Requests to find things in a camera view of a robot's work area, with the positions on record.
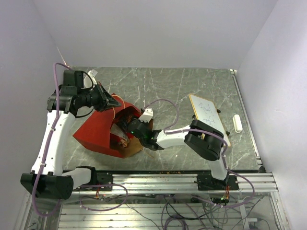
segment red cardboard box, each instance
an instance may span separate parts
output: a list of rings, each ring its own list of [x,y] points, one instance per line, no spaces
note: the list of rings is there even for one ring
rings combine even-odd
[[[121,103],[121,107],[101,113],[95,111],[73,134],[73,137],[88,150],[114,157],[130,157],[143,149],[140,141],[132,134],[127,134],[130,141],[128,146],[124,148],[111,141],[110,130],[118,115],[131,114],[139,117],[141,112],[131,103],[121,101],[121,98],[117,95],[113,94],[112,96]]]

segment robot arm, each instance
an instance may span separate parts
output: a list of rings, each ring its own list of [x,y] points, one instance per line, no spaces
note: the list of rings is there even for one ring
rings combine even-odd
[[[205,135],[196,130],[206,131],[213,135],[224,138],[224,135],[217,129],[199,121],[193,120],[190,125],[183,128],[168,130],[150,130],[148,122],[152,118],[152,109],[146,109],[139,119],[130,122],[129,131],[140,140],[140,143],[151,150],[163,150],[172,146],[188,145],[202,158],[208,161],[212,177],[226,184],[229,172],[224,165],[221,152],[223,151],[223,142],[213,136]]]
[[[59,95],[59,119],[48,144],[48,153],[43,171],[39,177],[36,196],[68,199],[72,190],[76,187],[87,183],[95,184],[96,176],[93,167],[82,166],[62,174],[64,145],[77,116],[78,109],[84,106],[93,106],[96,111],[102,112],[120,106],[120,103],[109,95],[100,82],[96,82],[93,79],[91,79],[91,82],[91,87],[84,88],[83,71],[64,71],[63,85]],[[47,127],[39,155],[32,166],[31,172],[23,173],[21,176],[21,184],[30,193],[33,191],[34,181],[42,165],[47,137],[56,118],[56,103],[56,94],[54,93],[48,99]]]

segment small whiteboard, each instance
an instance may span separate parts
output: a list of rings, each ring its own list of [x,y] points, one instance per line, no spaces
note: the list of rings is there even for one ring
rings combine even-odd
[[[227,142],[228,146],[231,146],[214,103],[193,94],[189,94],[189,98],[193,106],[196,118],[223,133],[224,140]]]

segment white enclosure wall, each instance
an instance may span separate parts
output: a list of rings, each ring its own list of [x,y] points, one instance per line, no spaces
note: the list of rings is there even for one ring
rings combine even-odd
[[[34,0],[75,66],[237,69],[277,0]]]
[[[306,229],[307,1],[279,0],[238,70],[264,165],[294,230]]]
[[[54,91],[57,47],[30,0],[2,0],[0,7],[0,229],[14,227]]]

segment gray marble table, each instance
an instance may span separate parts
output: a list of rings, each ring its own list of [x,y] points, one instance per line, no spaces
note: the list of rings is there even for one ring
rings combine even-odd
[[[75,68],[91,70],[93,68]],[[101,81],[110,93],[120,95],[125,101],[144,107],[157,98],[167,98],[179,108],[179,121],[173,128],[188,125],[194,114],[189,94],[212,100],[220,109],[221,121],[231,133],[232,147],[226,152],[231,169],[258,169],[256,155],[244,118],[242,106],[234,80],[229,70],[192,68],[95,68],[96,79]],[[176,111],[171,104],[159,102],[151,106],[154,111],[154,128],[162,129],[175,120]],[[85,114],[89,108],[78,112]],[[243,132],[234,131],[232,117],[239,114]],[[94,166],[100,170],[203,170],[209,166],[203,158],[188,146],[151,151],[145,149],[132,157],[120,159],[96,153],[84,148],[72,134],[87,118],[76,119],[66,143],[63,169],[72,170],[76,166]]]

